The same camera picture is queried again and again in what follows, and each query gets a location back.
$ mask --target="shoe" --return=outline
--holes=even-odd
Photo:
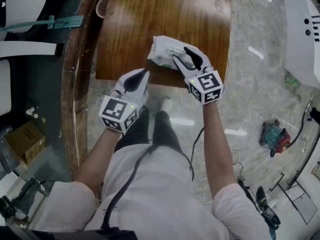
[[[172,109],[172,100],[168,97],[165,97],[160,105],[159,111],[169,112]]]

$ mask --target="leg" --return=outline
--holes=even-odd
[[[149,110],[146,106],[142,108],[139,118],[129,128],[126,134],[118,141],[114,152],[135,144],[149,144]]]
[[[153,144],[157,146],[168,146],[173,150],[182,153],[178,137],[172,129],[170,117],[168,113],[162,109],[155,115]]]

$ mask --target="wooden table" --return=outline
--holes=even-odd
[[[98,43],[96,78],[118,80],[147,68],[150,83],[184,87],[180,73],[147,60],[154,36],[198,47],[225,78],[231,0],[109,0]]]

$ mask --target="gray tile floor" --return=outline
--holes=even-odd
[[[246,0],[232,0],[232,18],[242,1]],[[259,10],[250,1],[244,2],[232,22],[229,51],[231,71],[225,94],[219,104],[219,112],[225,129],[247,132],[245,136],[226,136],[230,148],[238,151],[232,152],[234,162],[239,159],[244,166],[241,175],[245,178],[245,184],[255,193],[259,186],[263,186],[265,190],[271,188],[280,178],[281,172],[285,173],[285,179],[291,178],[308,155],[319,129],[315,122],[306,122],[302,137],[283,154],[270,158],[270,150],[259,145],[262,123],[278,119],[280,126],[286,128],[293,139],[299,131],[303,112],[312,93],[313,106],[319,107],[319,103],[315,101],[319,100],[320,91],[299,83],[295,86],[285,83],[288,73],[284,69],[287,38],[284,0],[254,1]],[[249,51],[249,47],[262,53],[264,58]],[[89,150],[105,128],[98,112],[103,96],[109,94],[114,84],[114,81],[96,80],[95,69],[92,69],[88,94]],[[182,121],[183,124],[172,123],[172,127],[182,150],[190,157],[193,143],[203,127],[201,105],[186,89],[150,84],[148,91],[150,138],[154,115],[161,100],[169,96],[174,104],[170,117],[172,120],[185,120]],[[211,195],[208,181],[204,178],[206,170],[203,140],[202,136],[195,148],[194,194],[207,205],[211,202]],[[240,170],[239,164],[234,166],[237,177]]]

